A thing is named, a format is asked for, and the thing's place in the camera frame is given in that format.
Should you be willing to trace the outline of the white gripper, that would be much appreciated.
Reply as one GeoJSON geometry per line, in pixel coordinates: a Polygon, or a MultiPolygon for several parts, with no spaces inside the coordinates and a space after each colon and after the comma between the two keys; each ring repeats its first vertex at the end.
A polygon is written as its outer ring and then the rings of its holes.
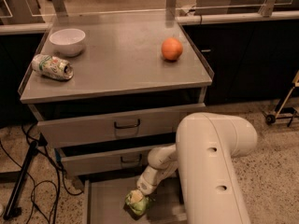
{"type": "Polygon", "coordinates": [[[153,193],[165,179],[165,175],[166,170],[154,169],[148,166],[136,182],[138,189],[130,192],[130,203],[139,203],[143,200],[144,195],[147,196],[153,193]]]}

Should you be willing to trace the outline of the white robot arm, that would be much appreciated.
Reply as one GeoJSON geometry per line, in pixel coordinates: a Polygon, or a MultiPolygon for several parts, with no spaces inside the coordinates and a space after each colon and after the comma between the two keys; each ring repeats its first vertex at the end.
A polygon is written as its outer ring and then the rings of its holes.
{"type": "Polygon", "coordinates": [[[176,143],[149,152],[148,166],[125,203],[141,216],[159,184],[179,174],[188,224],[251,224],[233,157],[248,155],[257,132],[240,117],[193,113],[179,124],[176,143]]]}

